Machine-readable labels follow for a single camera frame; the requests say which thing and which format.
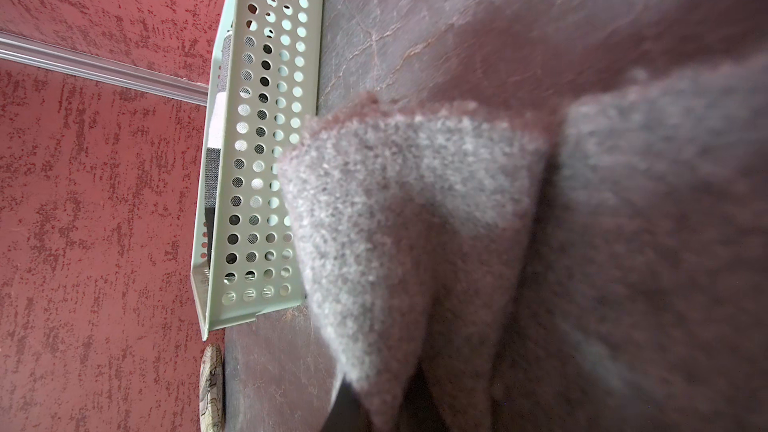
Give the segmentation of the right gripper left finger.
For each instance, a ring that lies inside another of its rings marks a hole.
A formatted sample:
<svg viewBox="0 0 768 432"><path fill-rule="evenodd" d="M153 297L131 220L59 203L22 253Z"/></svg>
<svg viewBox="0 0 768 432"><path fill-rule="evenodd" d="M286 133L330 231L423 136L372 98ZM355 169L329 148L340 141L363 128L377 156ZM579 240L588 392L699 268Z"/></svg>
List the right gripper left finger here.
<svg viewBox="0 0 768 432"><path fill-rule="evenodd" d="M321 432L368 432L368 413L346 377L339 384Z"/></svg>

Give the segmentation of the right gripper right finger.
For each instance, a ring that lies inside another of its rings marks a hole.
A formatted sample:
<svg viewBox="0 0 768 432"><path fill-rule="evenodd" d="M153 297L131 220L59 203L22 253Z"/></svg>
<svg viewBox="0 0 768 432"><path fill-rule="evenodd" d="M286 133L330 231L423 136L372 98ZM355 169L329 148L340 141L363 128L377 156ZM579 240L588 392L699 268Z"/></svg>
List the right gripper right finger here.
<svg viewBox="0 0 768 432"><path fill-rule="evenodd" d="M421 366L417 367L408 383L399 411L398 430L404 432L447 431Z"/></svg>

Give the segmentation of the grey cloth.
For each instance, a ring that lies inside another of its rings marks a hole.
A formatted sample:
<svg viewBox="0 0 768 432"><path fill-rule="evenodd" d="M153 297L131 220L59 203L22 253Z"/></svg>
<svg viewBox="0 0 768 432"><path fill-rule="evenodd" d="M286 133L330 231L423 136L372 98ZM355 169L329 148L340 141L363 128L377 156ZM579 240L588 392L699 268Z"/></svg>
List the grey cloth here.
<svg viewBox="0 0 768 432"><path fill-rule="evenodd" d="M279 162L309 308L398 430L767 427L767 58L557 119L373 96Z"/></svg>

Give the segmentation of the black white checkered scarf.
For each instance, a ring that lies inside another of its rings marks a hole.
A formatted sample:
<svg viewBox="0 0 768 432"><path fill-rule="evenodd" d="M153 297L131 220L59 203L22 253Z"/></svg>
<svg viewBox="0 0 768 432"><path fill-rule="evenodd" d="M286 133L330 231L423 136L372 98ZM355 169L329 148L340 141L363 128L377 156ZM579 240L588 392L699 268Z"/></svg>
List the black white checkered scarf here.
<svg viewBox="0 0 768 432"><path fill-rule="evenodd" d="M221 150L224 144L225 118L227 108L227 86L229 78L229 62L231 58L232 32L224 36L222 44L221 64L219 66L217 92L214 94L214 106L210 122L207 126L208 140L206 141L204 164L204 212L208 245L206 246L207 263L212 262L212 244L214 219L218 192Z"/></svg>

